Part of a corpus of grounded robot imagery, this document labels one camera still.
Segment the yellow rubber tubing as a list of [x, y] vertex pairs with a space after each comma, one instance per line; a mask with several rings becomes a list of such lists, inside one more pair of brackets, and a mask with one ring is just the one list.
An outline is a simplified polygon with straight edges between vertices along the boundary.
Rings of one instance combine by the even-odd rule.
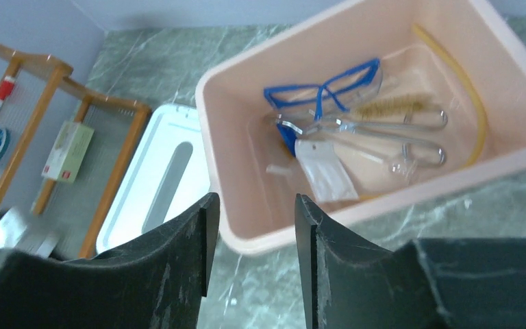
[[[435, 104], [430, 107], [444, 110], [448, 123], [437, 132], [398, 131], [440, 144], [447, 153], [447, 161], [436, 168], [419, 167], [409, 178], [393, 173], [389, 166], [380, 164], [361, 171], [360, 199], [370, 200], [430, 180], [435, 180], [478, 163], [484, 154], [488, 138], [486, 107], [471, 79], [461, 64], [441, 42], [420, 25], [413, 25], [408, 43], [380, 55], [384, 79], [376, 99], [411, 93], [429, 93]], [[370, 119], [400, 123], [404, 114]], [[416, 112], [412, 122], [435, 125], [440, 118], [432, 113]], [[370, 146], [382, 150], [386, 157], [400, 154], [401, 144], [370, 137]], [[418, 160], [434, 162], [434, 151], [411, 146], [411, 154]]]

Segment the metal crucible tongs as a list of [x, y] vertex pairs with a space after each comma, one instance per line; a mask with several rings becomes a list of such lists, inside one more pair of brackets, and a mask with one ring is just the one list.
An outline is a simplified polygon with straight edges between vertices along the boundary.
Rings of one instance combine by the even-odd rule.
[[[311, 121], [303, 119], [301, 115], [287, 115], [287, 114], [276, 114], [275, 116], [271, 117], [271, 121], [277, 125], [278, 119], [288, 120], [293, 122], [295, 125], [299, 127], [306, 127], [311, 125], [314, 122], [322, 121], [322, 122], [334, 122], [336, 120], [339, 121], [355, 121], [360, 123], [379, 123], [379, 126], [376, 127], [370, 127], [370, 130], [375, 130], [378, 132], [383, 132], [387, 134], [396, 134], [396, 135], [402, 135], [407, 136], [410, 138], [417, 138], [413, 136], [408, 136], [404, 134], [398, 134], [398, 131], [409, 131], [409, 132], [437, 132], [440, 130], [443, 130], [449, 120], [449, 117], [447, 113], [444, 110], [441, 110], [440, 108], [434, 108], [433, 110], [427, 109], [423, 111], [424, 113], [432, 113], [440, 118], [440, 122], [435, 125], [425, 125], [425, 124], [415, 124], [412, 122], [414, 114], [405, 114], [403, 121], [400, 123], [395, 122], [384, 122], [384, 121], [371, 121], [371, 120], [359, 120], [354, 119], [351, 117], [350, 114], [342, 114], [342, 113], [329, 113], [323, 115], [319, 119], [313, 119]], [[425, 168], [436, 168], [441, 167], [446, 161], [447, 161], [447, 153], [445, 149], [438, 143], [435, 143], [433, 141], [429, 141], [426, 139], [421, 139], [428, 142], [427, 146], [424, 145], [416, 145], [417, 147], [422, 147], [425, 149], [430, 149], [435, 152], [435, 154], [438, 156], [438, 159], [434, 162], [428, 161], [428, 160], [422, 160], [425, 162]]]

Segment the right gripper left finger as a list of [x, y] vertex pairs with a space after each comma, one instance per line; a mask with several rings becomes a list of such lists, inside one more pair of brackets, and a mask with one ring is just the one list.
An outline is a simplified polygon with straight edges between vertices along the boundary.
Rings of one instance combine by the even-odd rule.
[[220, 198], [91, 259], [0, 249], [0, 328], [195, 328], [208, 293]]

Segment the blue safety glasses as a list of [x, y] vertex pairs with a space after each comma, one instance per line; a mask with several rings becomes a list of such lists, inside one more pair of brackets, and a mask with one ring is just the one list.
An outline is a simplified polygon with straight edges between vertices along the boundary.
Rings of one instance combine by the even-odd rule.
[[384, 74], [373, 58], [324, 82], [269, 86], [265, 100], [281, 117], [317, 121], [330, 112], [348, 112], [378, 96]]

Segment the test tube brush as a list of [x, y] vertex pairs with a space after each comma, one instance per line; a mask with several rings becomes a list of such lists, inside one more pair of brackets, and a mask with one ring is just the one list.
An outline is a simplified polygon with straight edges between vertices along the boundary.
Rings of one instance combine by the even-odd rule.
[[401, 114], [414, 114], [427, 110], [434, 104], [434, 97], [429, 93], [395, 95], [358, 105], [350, 111], [350, 115], [354, 119], [365, 121]]

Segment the white bin lid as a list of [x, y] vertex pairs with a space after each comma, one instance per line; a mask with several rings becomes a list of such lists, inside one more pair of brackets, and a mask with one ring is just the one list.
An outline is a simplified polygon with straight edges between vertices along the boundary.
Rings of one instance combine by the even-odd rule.
[[108, 251], [180, 215], [210, 191], [195, 108], [157, 108], [140, 139], [98, 234], [95, 250]]

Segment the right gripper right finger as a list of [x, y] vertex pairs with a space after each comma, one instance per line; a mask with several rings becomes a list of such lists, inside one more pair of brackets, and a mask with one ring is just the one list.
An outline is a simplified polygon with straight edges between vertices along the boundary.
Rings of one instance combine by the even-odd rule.
[[295, 198], [308, 328], [526, 328], [526, 238], [417, 238], [390, 251]]

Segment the graduated cylinder blue base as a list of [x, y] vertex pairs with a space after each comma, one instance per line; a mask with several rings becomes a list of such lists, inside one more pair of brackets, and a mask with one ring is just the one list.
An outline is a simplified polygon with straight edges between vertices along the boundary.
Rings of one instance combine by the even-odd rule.
[[[277, 129], [279, 130], [286, 146], [292, 154], [296, 154], [295, 147], [299, 139], [309, 139], [320, 136], [326, 141], [353, 149], [359, 152], [363, 157], [373, 162], [388, 165], [391, 172], [398, 173], [407, 178], [413, 175], [419, 167], [425, 166], [424, 161], [418, 160], [411, 155], [410, 147], [412, 145], [427, 146], [427, 141], [402, 135], [387, 134], [369, 129], [370, 127], [376, 127], [379, 125], [379, 123], [360, 123], [355, 121], [344, 122], [336, 120], [334, 122], [317, 121], [309, 126], [299, 127], [288, 120], [277, 120]], [[376, 151], [361, 147], [336, 136], [337, 134], [341, 134], [343, 132], [399, 142], [401, 143], [401, 152], [400, 154], [392, 157], [385, 157]]]

